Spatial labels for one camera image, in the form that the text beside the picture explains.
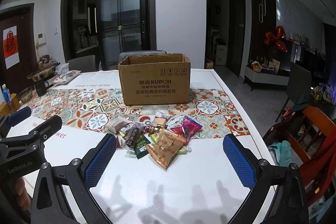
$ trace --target sliding glass door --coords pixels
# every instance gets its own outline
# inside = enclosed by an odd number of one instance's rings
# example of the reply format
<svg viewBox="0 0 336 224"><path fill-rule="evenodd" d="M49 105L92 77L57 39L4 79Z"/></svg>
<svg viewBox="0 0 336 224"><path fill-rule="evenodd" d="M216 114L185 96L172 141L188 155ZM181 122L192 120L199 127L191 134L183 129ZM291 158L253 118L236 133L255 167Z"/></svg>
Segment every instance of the sliding glass door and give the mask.
<svg viewBox="0 0 336 224"><path fill-rule="evenodd" d="M147 0L98 0L103 69L117 69L121 52L150 50Z"/></svg>

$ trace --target orange snack package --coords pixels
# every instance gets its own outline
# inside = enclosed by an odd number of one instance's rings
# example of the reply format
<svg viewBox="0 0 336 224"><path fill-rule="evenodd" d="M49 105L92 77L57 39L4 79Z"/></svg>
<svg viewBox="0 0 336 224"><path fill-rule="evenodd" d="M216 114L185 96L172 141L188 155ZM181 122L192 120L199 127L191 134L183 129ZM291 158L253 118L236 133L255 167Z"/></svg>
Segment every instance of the orange snack package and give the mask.
<svg viewBox="0 0 336 224"><path fill-rule="evenodd" d="M147 151L163 168L167 169L171 158L180 150L186 138L161 128L157 144L146 144Z"/></svg>

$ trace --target teal cloth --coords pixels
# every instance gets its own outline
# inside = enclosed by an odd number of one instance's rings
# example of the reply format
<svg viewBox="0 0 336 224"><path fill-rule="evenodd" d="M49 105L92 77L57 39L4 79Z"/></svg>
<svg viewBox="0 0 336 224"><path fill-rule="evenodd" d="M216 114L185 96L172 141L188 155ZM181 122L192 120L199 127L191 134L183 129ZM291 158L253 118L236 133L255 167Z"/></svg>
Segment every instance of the teal cloth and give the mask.
<svg viewBox="0 0 336 224"><path fill-rule="evenodd" d="M268 148L276 165L288 167L292 160L291 145L288 141L273 143Z"/></svg>

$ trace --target pink snack package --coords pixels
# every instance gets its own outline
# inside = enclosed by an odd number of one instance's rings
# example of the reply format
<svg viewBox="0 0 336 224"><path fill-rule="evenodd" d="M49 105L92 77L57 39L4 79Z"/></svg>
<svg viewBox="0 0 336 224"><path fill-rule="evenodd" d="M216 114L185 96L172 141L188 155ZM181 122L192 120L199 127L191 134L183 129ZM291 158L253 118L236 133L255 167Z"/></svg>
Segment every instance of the pink snack package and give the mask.
<svg viewBox="0 0 336 224"><path fill-rule="evenodd" d="M186 138L186 143L184 145L187 145L189 143L189 140L191 136L194 136L197 132L199 132L202 129L202 126L195 122L193 119L189 118L188 116L183 117L183 123L180 127L172 127L170 131L175 132L184 138Z"/></svg>

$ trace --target floral tile pattern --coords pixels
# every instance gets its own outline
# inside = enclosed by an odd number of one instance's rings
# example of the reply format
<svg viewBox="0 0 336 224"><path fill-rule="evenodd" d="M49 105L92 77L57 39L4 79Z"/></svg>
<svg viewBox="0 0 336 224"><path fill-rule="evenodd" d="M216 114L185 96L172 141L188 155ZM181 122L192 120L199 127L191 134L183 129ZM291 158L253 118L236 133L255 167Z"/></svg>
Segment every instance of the floral tile pattern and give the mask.
<svg viewBox="0 0 336 224"><path fill-rule="evenodd" d="M190 102L171 105L127 106L121 89L49 90L22 105L31 107L31 114L41 119L59 115L63 124L94 132L109 132L105 125L123 116L132 122L150 124L156 112L171 115L168 126L179 126L185 115L200 123L200 138L221 138L228 133L249 135L243 119L228 95L222 90L193 89Z"/></svg>

